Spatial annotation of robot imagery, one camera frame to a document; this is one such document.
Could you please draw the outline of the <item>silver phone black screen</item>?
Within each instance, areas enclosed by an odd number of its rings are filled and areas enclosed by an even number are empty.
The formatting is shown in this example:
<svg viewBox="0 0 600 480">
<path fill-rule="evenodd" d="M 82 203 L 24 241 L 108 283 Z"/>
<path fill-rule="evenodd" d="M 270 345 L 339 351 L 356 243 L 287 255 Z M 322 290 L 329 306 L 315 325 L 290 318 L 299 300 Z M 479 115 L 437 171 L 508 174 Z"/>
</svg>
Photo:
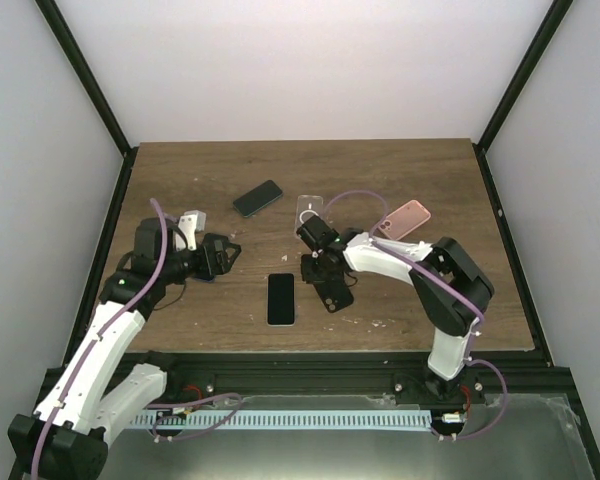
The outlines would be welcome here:
<svg viewBox="0 0 600 480">
<path fill-rule="evenodd" d="M 295 323 L 295 280 L 292 273 L 274 273 L 267 279 L 267 324 L 291 326 Z"/>
</svg>

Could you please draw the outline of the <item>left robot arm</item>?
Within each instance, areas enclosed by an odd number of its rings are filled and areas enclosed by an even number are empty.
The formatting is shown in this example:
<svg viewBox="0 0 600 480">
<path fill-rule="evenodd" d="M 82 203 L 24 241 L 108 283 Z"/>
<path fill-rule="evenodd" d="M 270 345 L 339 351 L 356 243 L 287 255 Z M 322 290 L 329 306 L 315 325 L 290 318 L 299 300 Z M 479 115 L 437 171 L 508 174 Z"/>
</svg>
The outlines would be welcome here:
<svg viewBox="0 0 600 480">
<path fill-rule="evenodd" d="M 33 479 L 96 479 L 109 449 L 149 404 L 176 402 L 183 377 L 159 362 L 135 365 L 113 390 L 107 387 L 125 351 L 170 285 L 228 273 L 241 253 L 224 235 L 203 231 L 194 210 L 177 220 L 141 221 L 134 245 L 105 281 L 93 318 L 74 356 L 29 415 L 17 415 L 8 438 L 22 469 Z"/>
</svg>

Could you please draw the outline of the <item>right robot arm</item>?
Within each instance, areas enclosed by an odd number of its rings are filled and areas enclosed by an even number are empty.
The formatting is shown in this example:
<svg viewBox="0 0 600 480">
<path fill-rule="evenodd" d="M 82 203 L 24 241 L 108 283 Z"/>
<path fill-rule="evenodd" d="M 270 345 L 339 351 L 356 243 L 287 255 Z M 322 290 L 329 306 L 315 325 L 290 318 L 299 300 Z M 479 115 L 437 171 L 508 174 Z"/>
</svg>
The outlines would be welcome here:
<svg viewBox="0 0 600 480">
<path fill-rule="evenodd" d="M 342 233 L 318 216 L 296 230 L 310 252 L 301 257 L 302 280 L 313 286 L 330 313 L 354 302 L 345 278 L 372 273 L 413 287 L 434 339 L 424 373 L 427 396 L 438 403 L 460 390 L 460 375 L 471 362 L 471 343 L 479 334 L 495 289 L 454 239 L 405 243 L 381 239 L 360 229 Z"/>
</svg>

